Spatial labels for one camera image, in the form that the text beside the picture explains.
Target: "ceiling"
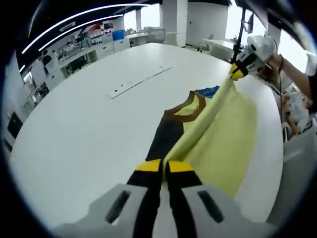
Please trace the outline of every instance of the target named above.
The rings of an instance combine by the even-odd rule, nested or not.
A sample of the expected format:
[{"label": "ceiling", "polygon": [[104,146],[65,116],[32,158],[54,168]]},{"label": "ceiling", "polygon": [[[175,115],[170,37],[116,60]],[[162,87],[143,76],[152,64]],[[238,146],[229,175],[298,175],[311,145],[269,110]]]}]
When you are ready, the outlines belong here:
[{"label": "ceiling", "polygon": [[[216,3],[221,5],[230,5],[231,0],[189,0],[189,1],[203,1],[209,3]],[[236,0],[238,6],[245,5],[246,0]],[[285,28],[289,26],[284,24],[283,21],[277,17],[282,15],[286,21],[293,22],[293,18],[287,14],[286,11],[281,9],[274,0],[267,0],[267,6],[276,13],[275,15],[268,14],[268,20],[272,22],[279,28]],[[22,50],[38,35],[42,32],[47,30],[49,27],[53,26],[57,22],[66,19],[74,14],[83,12],[88,9],[92,9],[95,7],[105,6],[105,5],[112,5],[112,4],[121,4],[121,3],[162,3],[162,0],[88,0],[88,1],[78,1],[78,0],[34,0],[30,1],[30,4],[24,14],[28,14],[28,18],[31,19],[30,21],[24,22],[24,27],[18,33],[18,44],[17,44],[17,56],[19,64],[29,64],[39,55],[37,49],[39,49],[42,45],[46,42],[51,40],[52,38],[56,37],[60,34],[59,28],[57,27],[42,38],[40,38],[24,55],[21,54]],[[113,7],[102,9],[98,11],[93,11],[79,17],[76,17],[76,25],[86,23],[88,21],[111,16],[115,14],[124,14],[128,11],[139,9],[140,7]]]}]

